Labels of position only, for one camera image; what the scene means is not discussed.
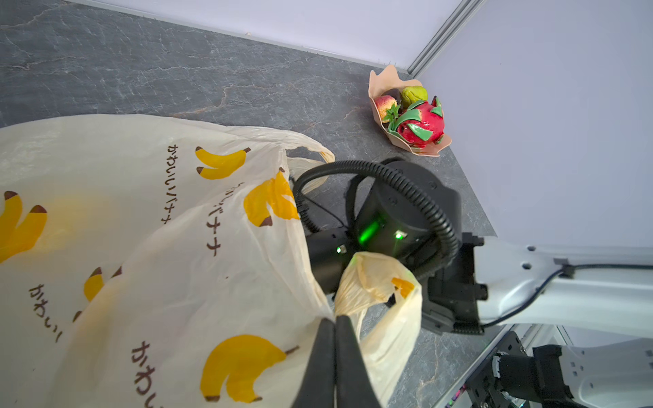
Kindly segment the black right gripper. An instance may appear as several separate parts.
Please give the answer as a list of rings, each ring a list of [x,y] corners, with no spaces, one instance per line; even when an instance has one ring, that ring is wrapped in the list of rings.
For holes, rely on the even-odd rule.
[[[357,244],[346,227],[320,231],[306,237],[311,270],[326,295],[338,291],[341,277]]]

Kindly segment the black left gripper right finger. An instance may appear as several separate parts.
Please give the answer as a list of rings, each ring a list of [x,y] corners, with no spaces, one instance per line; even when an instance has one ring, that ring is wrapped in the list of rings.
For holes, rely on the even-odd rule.
[[[380,408],[357,337],[348,316],[335,323],[336,403],[340,408]]]

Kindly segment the banana print plastic bag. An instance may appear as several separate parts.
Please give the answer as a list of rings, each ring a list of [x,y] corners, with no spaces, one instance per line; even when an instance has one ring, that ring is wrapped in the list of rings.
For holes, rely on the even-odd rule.
[[[350,316],[389,402],[422,294],[348,251],[328,300],[290,179],[334,154],[268,127],[85,115],[1,131],[4,407],[289,407],[323,320]],[[367,334],[367,311],[395,298]]]

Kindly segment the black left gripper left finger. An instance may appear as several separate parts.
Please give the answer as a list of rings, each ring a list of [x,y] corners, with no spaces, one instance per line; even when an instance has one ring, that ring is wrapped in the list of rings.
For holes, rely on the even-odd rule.
[[[323,319],[292,408],[333,408],[336,386],[336,327]]]

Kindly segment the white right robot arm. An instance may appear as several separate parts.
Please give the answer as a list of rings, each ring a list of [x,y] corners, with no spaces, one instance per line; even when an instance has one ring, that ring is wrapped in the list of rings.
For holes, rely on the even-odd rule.
[[[321,229],[309,215],[310,182],[350,175],[345,222]],[[314,277],[340,289],[356,253],[399,261],[423,288],[422,324],[434,333],[481,335],[508,323],[586,327],[649,338],[652,251],[516,245],[462,229],[455,190],[428,169],[392,158],[336,161],[303,173],[292,193]]]

